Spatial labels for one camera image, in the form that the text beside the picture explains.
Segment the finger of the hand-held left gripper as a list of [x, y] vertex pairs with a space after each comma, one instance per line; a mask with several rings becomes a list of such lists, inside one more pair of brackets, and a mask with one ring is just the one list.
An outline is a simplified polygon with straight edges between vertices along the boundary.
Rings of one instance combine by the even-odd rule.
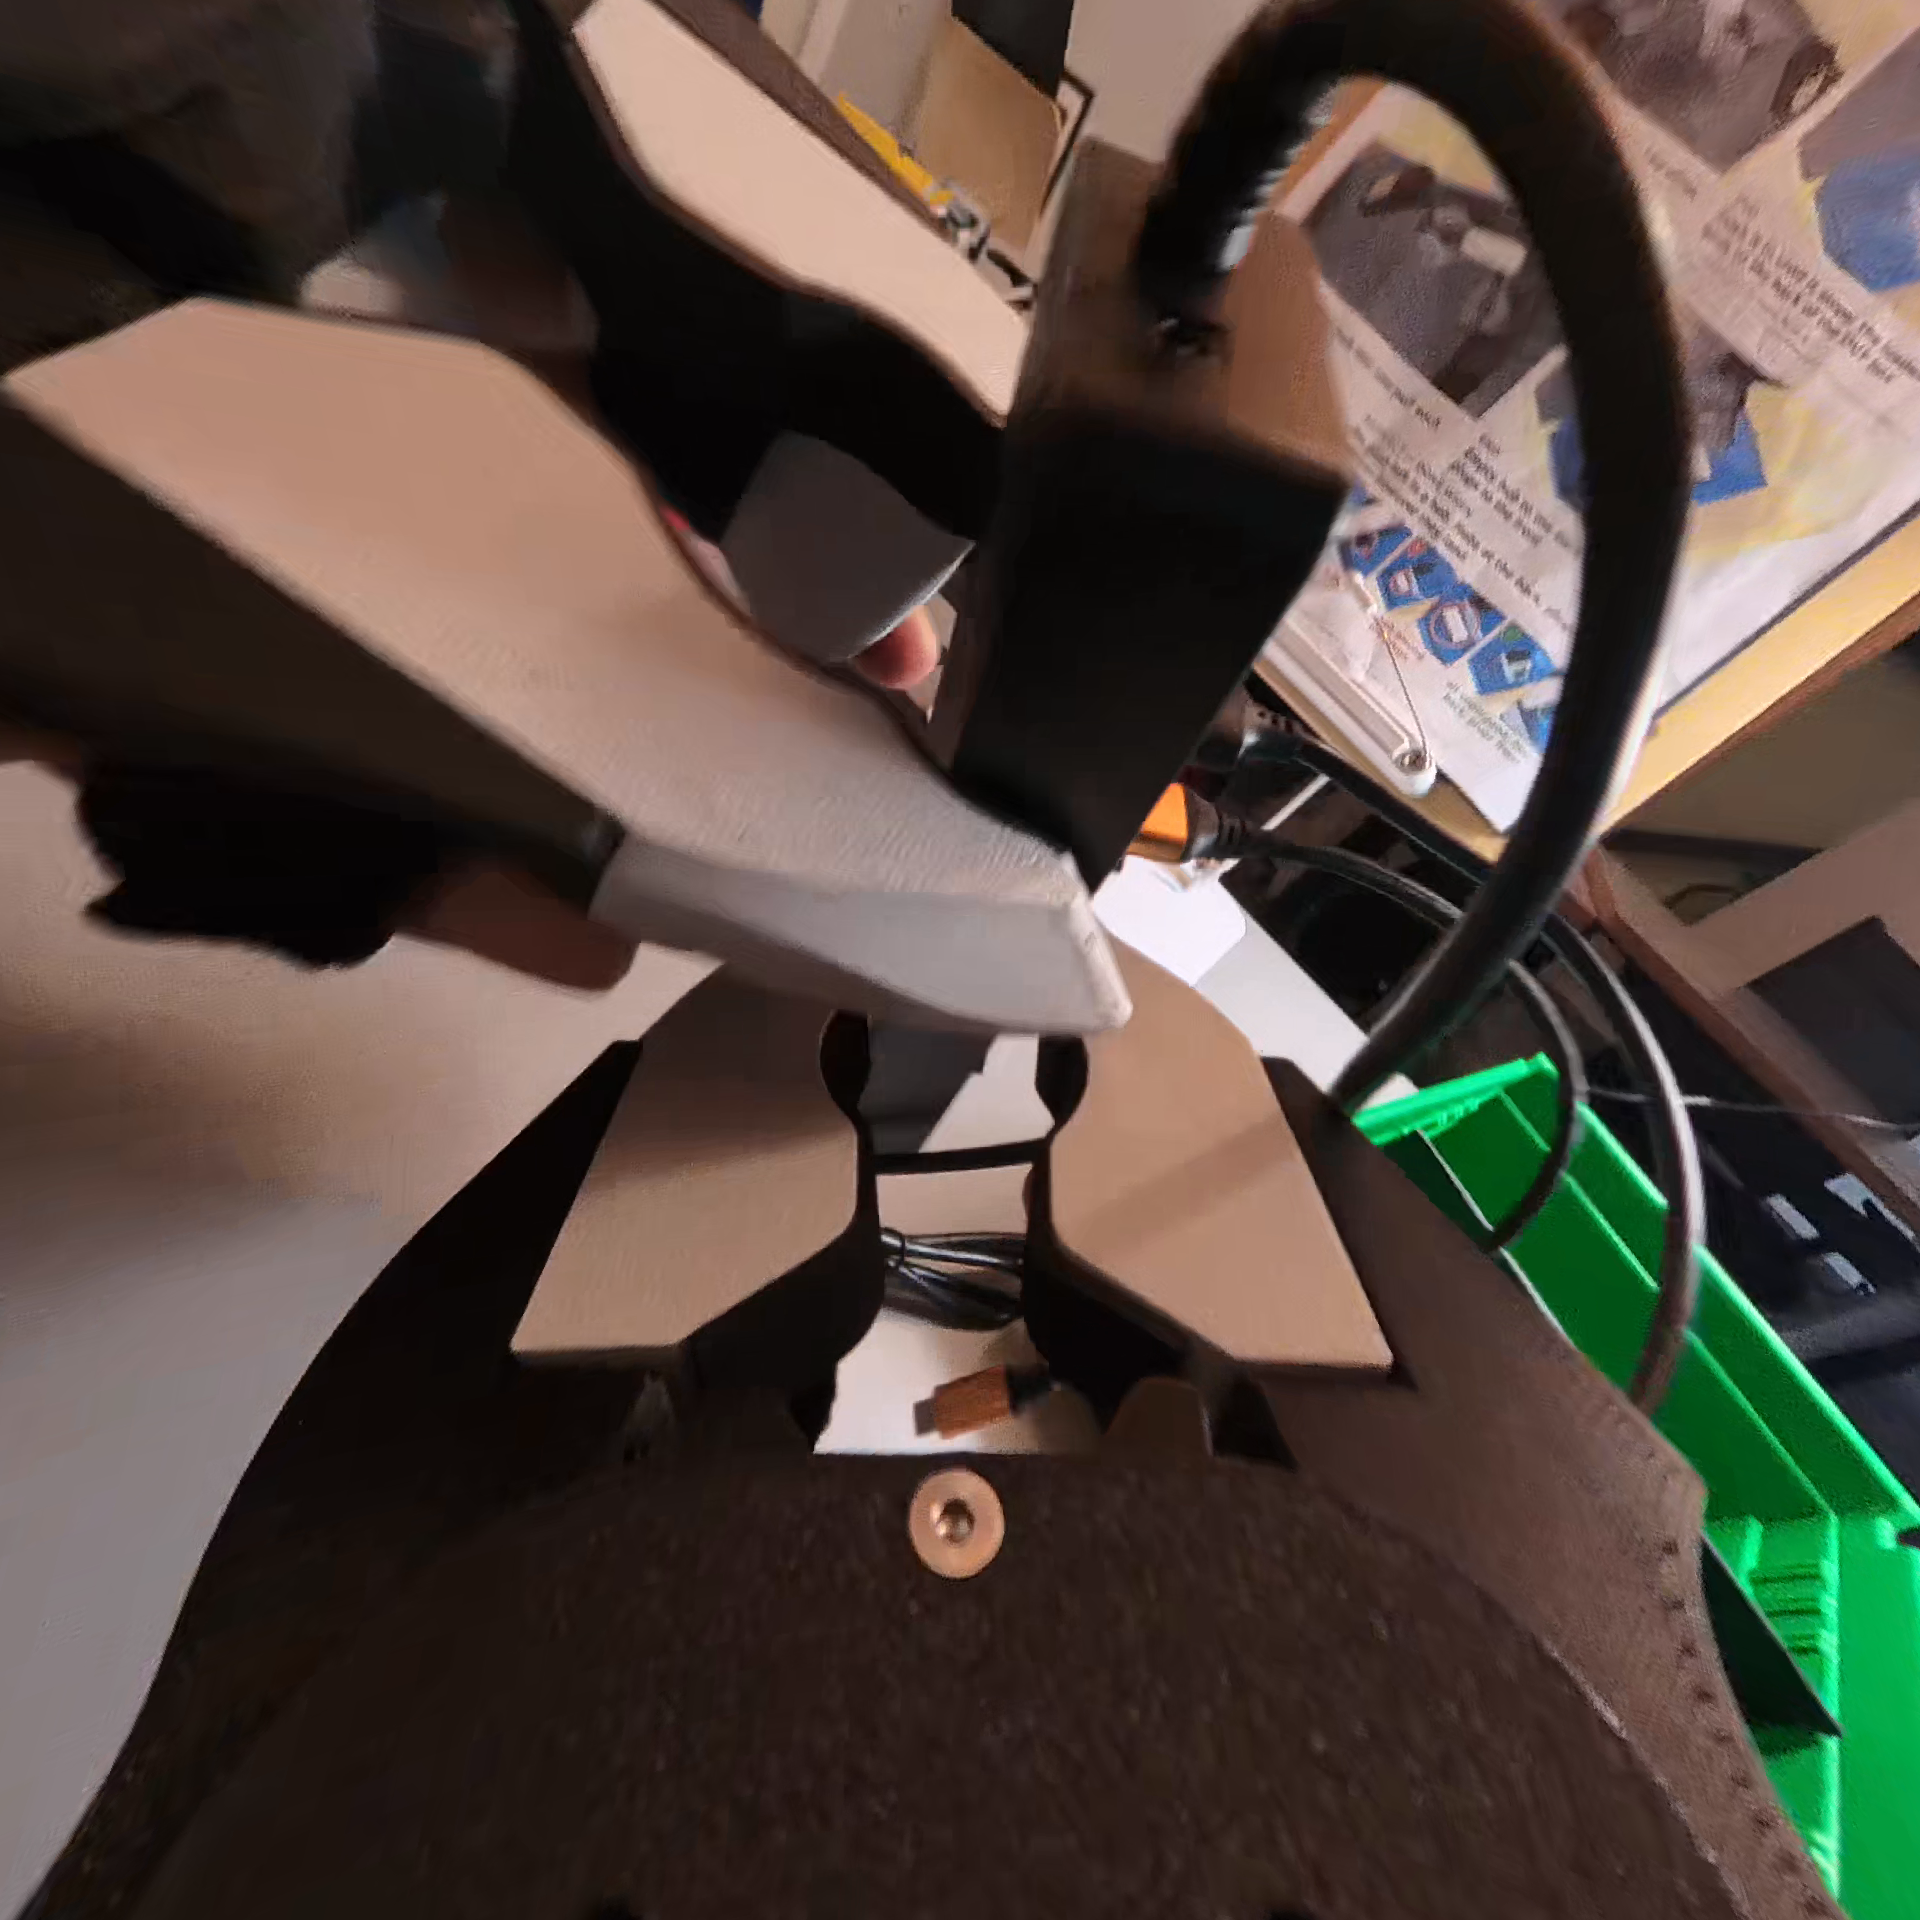
[[512, 4], [512, 187], [605, 330], [722, 260], [1002, 427], [1026, 327], [740, 4]]
[[512, 358], [186, 301], [8, 375], [2, 427], [8, 718], [453, 830], [838, 1011], [1131, 1015], [1067, 852], [768, 642]]

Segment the person's left hand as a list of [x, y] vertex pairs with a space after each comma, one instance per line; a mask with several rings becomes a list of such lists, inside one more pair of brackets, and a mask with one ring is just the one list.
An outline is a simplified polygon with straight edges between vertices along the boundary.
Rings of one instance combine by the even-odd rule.
[[882, 691], [913, 691], [944, 662], [944, 638], [929, 606], [905, 612], [850, 658], [850, 669]]

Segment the green plastic bin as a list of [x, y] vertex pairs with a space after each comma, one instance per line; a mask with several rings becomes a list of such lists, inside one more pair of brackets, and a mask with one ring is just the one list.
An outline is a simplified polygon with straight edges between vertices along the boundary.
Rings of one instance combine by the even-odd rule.
[[1481, 1263], [1554, 1090], [1528, 1061], [1358, 1116], [1449, 1221], [1416, 1247], [1469, 1269], [1393, 1254], [1377, 1291], [1395, 1510], [1592, 1684], [1748, 1914], [1916, 1915], [1916, 1498], [1710, 1254], [1667, 1399], [1627, 1404], [1667, 1207], [1597, 1119]]

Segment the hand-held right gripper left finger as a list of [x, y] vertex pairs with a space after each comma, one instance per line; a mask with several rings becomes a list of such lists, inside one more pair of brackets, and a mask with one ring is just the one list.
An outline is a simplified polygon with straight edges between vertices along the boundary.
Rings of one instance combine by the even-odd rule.
[[643, 1040], [512, 1333], [691, 1391], [828, 1387], [880, 1307], [864, 1021], [707, 981]]

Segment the black usb hub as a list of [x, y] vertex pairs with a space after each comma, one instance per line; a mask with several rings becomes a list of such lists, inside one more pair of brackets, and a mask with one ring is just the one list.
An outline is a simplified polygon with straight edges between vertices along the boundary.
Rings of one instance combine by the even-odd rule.
[[930, 746], [1097, 890], [1260, 661], [1350, 480], [1305, 237], [1262, 214], [1177, 338], [1133, 242], [1155, 166], [1073, 166]]

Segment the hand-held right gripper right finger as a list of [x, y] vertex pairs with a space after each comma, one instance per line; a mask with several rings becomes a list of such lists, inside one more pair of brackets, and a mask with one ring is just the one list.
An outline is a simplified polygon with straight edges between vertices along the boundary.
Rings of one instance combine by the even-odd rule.
[[1179, 1348], [1260, 1373], [1395, 1363], [1265, 1061], [1149, 960], [1120, 960], [1128, 1024], [1085, 1040], [1034, 1223], [1073, 1280]]

